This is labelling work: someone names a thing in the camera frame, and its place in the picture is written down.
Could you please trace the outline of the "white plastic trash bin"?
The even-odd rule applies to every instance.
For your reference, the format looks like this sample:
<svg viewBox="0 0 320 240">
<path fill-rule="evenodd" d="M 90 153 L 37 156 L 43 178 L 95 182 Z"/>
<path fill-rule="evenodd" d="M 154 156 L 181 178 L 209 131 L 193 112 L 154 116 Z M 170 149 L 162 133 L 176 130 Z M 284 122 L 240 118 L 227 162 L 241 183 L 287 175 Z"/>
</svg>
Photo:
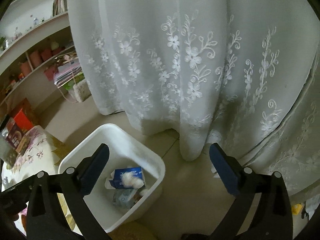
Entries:
<svg viewBox="0 0 320 240">
<path fill-rule="evenodd" d="M 106 232 L 139 219 L 160 197 L 165 164 L 162 158 L 115 124 L 94 130 L 60 163 L 58 172 L 77 167 L 101 144 L 109 148 L 106 163 L 84 200 Z"/>
</svg>

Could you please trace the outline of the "floral white tablecloth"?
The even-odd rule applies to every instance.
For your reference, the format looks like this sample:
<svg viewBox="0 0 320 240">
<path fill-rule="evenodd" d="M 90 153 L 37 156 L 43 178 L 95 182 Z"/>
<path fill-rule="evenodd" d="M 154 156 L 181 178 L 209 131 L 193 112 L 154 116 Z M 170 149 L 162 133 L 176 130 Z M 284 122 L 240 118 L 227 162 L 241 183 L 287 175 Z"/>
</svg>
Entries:
<svg viewBox="0 0 320 240">
<path fill-rule="evenodd" d="M 49 175 L 57 174 L 61 161 L 70 152 L 70 148 L 51 135 L 41 126 L 35 126 L 27 132 L 29 145 L 24 155 L 18 156 L 12 168 L 2 167 L 2 190 L 24 179 L 45 171 Z"/>
</svg>

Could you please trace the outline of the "purple label jar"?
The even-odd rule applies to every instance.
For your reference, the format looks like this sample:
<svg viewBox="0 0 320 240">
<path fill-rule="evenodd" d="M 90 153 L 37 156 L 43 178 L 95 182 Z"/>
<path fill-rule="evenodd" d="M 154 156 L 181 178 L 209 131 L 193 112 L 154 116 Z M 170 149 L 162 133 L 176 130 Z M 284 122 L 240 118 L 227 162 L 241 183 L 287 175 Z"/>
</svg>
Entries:
<svg viewBox="0 0 320 240">
<path fill-rule="evenodd" d="M 24 133 L 10 115 L 1 121 L 1 159 L 13 167 L 19 155 L 23 153 Z"/>
</svg>

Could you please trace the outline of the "red cardboard box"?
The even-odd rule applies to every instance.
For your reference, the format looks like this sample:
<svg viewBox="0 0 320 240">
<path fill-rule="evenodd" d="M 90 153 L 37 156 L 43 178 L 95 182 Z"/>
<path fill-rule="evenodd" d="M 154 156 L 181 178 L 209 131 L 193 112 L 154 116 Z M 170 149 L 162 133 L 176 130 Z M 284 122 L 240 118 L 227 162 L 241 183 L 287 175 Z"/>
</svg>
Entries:
<svg viewBox="0 0 320 240">
<path fill-rule="evenodd" d="M 39 124 L 39 120 L 27 98 L 24 98 L 18 103 L 18 105 L 10 112 L 10 116 L 15 120 L 17 126 L 23 132 L 27 132 Z"/>
</svg>

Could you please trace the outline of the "blue tissue box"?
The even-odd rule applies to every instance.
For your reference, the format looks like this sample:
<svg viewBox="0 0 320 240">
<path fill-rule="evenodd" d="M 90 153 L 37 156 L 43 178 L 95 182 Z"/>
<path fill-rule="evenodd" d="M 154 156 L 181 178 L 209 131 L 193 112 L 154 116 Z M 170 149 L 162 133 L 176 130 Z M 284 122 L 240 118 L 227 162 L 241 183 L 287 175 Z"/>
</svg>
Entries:
<svg viewBox="0 0 320 240">
<path fill-rule="evenodd" d="M 105 187 L 111 190 L 141 189 L 145 186 L 145 177 L 141 167 L 115 169 L 105 181 Z"/>
</svg>

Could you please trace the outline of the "teal crumpled packet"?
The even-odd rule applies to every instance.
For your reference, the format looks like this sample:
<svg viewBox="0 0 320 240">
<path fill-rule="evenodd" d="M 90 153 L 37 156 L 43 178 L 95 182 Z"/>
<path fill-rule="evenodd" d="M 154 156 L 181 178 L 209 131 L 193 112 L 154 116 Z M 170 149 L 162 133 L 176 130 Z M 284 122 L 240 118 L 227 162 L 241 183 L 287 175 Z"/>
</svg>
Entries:
<svg viewBox="0 0 320 240">
<path fill-rule="evenodd" d="M 118 189 L 113 195 L 113 204 L 122 209 L 131 209 L 139 200 L 141 196 L 136 189 Z"/>
</svg>

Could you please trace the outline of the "white cotton ball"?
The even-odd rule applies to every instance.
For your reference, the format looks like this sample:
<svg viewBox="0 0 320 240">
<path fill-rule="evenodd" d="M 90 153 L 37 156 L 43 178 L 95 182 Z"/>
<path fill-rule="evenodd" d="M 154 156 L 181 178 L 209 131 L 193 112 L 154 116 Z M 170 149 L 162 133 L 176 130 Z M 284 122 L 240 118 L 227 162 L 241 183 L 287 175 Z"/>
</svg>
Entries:
<svg viewBox="0 0 320 240">
<path fill-rule="evenodd" d="M 134 176 L 131 172 L 125 172 L 121 181 L 125 188 L 140 189 L 144 186 L 144 180 Z"/>
</svg>

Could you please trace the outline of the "white fluffy mat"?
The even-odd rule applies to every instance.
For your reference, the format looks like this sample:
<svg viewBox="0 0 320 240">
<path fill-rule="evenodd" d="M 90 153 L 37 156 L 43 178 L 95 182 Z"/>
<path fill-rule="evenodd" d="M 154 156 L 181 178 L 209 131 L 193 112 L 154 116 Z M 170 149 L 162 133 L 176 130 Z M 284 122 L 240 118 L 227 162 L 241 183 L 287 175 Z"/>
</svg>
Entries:
<svg viewBox="0 0 320 240">
<path fill-rule="evenodd" d="M 84 79 L 73 85 L 74 97 L 77 102 L 84 102 L 87 98 L 91 96 L 91 91 L 87 81 Z"/>
</svg>

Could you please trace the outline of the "stack of colourful papers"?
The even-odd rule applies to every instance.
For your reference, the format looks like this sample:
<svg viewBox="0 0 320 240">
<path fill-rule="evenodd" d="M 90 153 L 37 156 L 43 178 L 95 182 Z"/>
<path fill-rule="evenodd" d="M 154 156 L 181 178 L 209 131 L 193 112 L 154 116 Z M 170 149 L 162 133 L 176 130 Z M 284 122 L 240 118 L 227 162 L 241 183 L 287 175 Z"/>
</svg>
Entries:
<svg viewBox="0 0 320 240">
<path fill-rule="evenodd" d="M 73 86 L 80 81 L 84 80 L 84 74 L 79 59 L 71 60 L 57 68 L 54 73 L 54 85 L 57 88 L 70 90 Z"/>
</svg>

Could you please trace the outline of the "white embroidered lace curtain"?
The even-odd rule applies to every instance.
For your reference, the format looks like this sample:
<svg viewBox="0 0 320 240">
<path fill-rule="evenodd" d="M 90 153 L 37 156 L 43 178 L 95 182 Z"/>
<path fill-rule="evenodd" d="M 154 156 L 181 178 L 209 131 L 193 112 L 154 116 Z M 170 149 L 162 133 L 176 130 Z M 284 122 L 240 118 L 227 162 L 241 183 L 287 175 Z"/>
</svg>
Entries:
<svg viewBox="0 0 320 240">
<path fill-rule="evenodd" d="M 174 129 L 184 160 L 218 143 L 280 172 L 295 202 L 319 194 L 319 18 L 308 0 L 67 0 L 103 115 Z"/>
</svg>

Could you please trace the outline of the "white wall shelf unit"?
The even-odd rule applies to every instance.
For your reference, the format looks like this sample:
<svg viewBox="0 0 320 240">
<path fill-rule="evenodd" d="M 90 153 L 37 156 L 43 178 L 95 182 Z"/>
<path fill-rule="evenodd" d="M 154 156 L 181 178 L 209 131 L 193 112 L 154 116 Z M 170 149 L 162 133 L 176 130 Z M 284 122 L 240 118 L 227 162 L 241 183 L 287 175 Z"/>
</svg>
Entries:
<svg viewBox="0 0 320 240">
<path fill-rule="evenodd" d="M 27 99 L 37 114 L 61 97 L 54 85 L 56 59 L 73 50 L 63 0 L 15 0 L 1 18 L 1 115 Z"/>
</svg>

